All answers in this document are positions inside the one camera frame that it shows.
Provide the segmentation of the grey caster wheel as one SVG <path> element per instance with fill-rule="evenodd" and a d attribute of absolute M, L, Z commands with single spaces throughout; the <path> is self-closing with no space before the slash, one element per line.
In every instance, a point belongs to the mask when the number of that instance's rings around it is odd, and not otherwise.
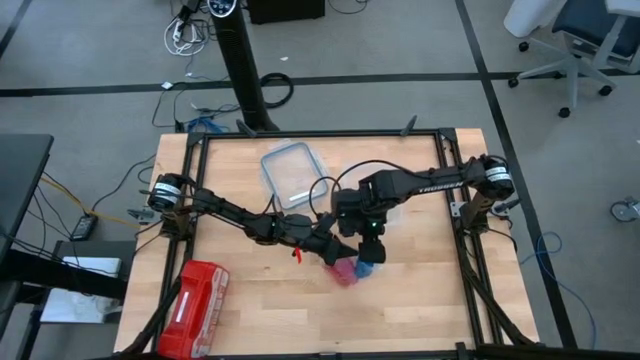
<path fill-rule="evenodd" d="M 627 197 L 622 201 L 614 202 L 610 207 L 610 213 L 618 222 L 629 223 L 640 219 L 640 200 Z"/>

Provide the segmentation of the white flat device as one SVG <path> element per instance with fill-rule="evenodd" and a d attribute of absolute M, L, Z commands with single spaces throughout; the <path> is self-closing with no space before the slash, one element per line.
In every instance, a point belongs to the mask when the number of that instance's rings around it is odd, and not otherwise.
<path fill-rule="evenodd" d="M 122 260 L 119 258 L 65 256 L 62 260 L 69 266 L 114 278 L 119 275 L 122 267 Z"/>

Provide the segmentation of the black cabinet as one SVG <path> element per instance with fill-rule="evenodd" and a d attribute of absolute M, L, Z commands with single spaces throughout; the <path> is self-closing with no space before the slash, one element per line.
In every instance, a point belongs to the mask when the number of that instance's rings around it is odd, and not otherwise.
<path fill-rule="evenodd" d="M 325 16 L 326 0 L 246 0 L 252 24 L 318 19 Z"/>

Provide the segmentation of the pink bandage roll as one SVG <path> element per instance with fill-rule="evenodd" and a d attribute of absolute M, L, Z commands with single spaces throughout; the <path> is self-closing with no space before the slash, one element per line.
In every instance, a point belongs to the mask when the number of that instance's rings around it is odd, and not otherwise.
<path fill-rule="evenodd" d="M 358 282 L 358 277 L 355 273 L 356 268 L 350 259 L 341 259 L 336 263 L 336 269 L 340 275 L 343 286 L 351 286 Z"/>

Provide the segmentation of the white blue office chair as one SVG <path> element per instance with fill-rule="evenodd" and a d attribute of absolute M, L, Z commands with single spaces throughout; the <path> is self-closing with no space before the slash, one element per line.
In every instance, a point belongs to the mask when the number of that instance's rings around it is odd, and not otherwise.
<path fill-rule="evenodd" d="M 577 107 L 578 78 L 584 76 L 601 84 L 598 95 L 609 96 L 617 84 L 602 72 L 611 67 L 632 74 L 640 71 L 640 0 L 566 0 L 552 26 L 561 33 L 565 47 L 530 38 L 518 44 L 526 52 L 532 44 L 559 55 L 544 66 L 520 72 L 507 81 L 510 88 L 528 78 L 551 75 L 567 79 L 568 105 L 558 110 L 567 118 Z"/>

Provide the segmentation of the red tool case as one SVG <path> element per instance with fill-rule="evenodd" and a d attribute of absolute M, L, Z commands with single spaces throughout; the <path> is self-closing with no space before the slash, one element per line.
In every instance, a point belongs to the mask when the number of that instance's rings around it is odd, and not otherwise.
<path fill-rule="evenodd" d="M 189 260 L 180 274 L 180 292 L 157 352 L 175 360 L 200 360 L 213 344 L 230 274 L 213 262 Z"/>

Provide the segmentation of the clear lid teal seal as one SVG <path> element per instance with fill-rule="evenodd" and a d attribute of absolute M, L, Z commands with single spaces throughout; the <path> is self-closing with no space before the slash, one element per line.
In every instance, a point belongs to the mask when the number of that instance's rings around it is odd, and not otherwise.
<path fill-rule="evenodd" d="M 266 186 L 285 211 L 328 193 L 325 168 L 306 142 L 282 142 L 260 159 L 260 166 Z"/>

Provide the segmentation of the black desk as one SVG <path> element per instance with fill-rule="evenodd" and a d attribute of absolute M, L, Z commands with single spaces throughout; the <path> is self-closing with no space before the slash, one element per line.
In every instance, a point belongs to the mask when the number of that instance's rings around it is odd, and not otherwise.
<path fill-rule="evenodd" d="M 48 134 L 0 134 L 0 262 L 17 234 L 53 141 Z"/>

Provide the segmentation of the white plastic sheet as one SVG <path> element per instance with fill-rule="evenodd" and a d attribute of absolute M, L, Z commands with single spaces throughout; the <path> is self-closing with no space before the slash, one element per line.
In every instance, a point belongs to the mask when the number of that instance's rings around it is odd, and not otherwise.
<path fill-rule="evenodd" d="M 42 310 L 44 323 L 102 324 L 108 316 L 122 311 L 120 300 L 53 289 Z"/>

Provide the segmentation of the black aluminium table frame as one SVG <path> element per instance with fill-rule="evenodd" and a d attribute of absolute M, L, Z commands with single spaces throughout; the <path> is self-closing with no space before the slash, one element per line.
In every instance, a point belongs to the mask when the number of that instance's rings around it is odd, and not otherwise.
<path fill-rule="evenodd" d="M 260 157 L 281 138 L 310 145 L 330 171 L 367 159 L 384 159 L 411 169 L 438 166 L 438 151 L 453 162 L 455 130 L 461 156 L 486 152 L 480 129 L 294 131 L 211 134 L 204 182 L 212 191 L 252 211 L 268 202 L 260 178 Z M 213 339 L 212 356 L 226 359 L 350 360 L 400 359 L 424 350 L 424 356 L 453 359 L 455 343 L 474 350 L 464 286 L 443 193 L 413 198 L 404 222 L 384 237 L 387 263 L 370 290 L 344 291 L 323 273 L 317 257 L 264 247 L 241 230 L 211 217 L 201 218 L 195 233 L 194 259 L 222 264 L 231 274 L 229 294 Z M 538 342 L 535 321 L 517 256 L 510 240 L 482 235 L 492 292 L 509 319 Z M 157 238 L 133 259 L 114 351 L 134 342 L 161 294 L 169 246 L 176 253 L 171 277 L 182 263 L 185 242 Z"/>

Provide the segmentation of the clear plastic container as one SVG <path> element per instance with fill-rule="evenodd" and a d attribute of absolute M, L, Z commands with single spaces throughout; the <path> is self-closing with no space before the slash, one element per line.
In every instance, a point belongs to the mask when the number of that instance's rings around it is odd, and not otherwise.
<path fill-rule="evenodd" d="M 393 170 L 393 167 L 382 163 L 367 163 L 354 168 L 344 175 L 340 184 L 343 188 L 358 189 L 358 183 L 361 179 L 366 178 L 380 170 Z M 395 207 L 387 212 L 387 226 L 395 227 L 404 222 L 404 210 Z"/>

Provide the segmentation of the black tower fan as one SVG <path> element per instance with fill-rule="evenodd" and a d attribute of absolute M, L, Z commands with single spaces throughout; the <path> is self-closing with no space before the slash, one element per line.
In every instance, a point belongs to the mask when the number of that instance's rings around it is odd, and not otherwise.
<path fill-rule="evenodd" d="M 264 100 L 240 0 L 205 0 L 245 124 L 254 131 L 277 131 Z"/>

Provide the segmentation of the black power adapter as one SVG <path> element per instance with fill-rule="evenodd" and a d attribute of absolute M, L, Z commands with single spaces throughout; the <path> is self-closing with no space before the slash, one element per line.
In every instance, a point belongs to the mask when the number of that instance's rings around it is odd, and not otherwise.
<path fill-rule="evenodd" d="M 95 215 L 83 215 L 79 218 L 69 239 L 71 241 L 87 241 L 95 229 L 98 218 Z"/>

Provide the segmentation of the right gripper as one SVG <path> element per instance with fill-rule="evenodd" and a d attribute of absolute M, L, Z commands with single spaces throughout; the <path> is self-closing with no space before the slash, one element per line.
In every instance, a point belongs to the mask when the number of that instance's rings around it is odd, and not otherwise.
<path fill-rule="evenodd" d="M 344 237 L 359 234 L 377 239 L 386 232 L 390 209 L 390 187 L 376 180 L 364 181 L 358 189 L 345 188 L 332 195 L 332 212 L 339 233 Z"/>

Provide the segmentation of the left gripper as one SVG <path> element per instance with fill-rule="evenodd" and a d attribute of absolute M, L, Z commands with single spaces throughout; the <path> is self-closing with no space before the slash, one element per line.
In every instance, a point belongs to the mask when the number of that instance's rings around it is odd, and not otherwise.
<path fill-rule="evenodd" d="M 279 223 L 279 243 L 303 251 L 324 253 L 332 241 L 332 226 L 333 218 L 328 215 L 322 216 L 316 225 L 306 215 L 287 215 Z M 340 234 L 335 234 L 334 237 L 343 244 L 336 250 L 337 258 L 358 255 L 355 250 L 358 248 L 358 237 L 343 237 Z"/>

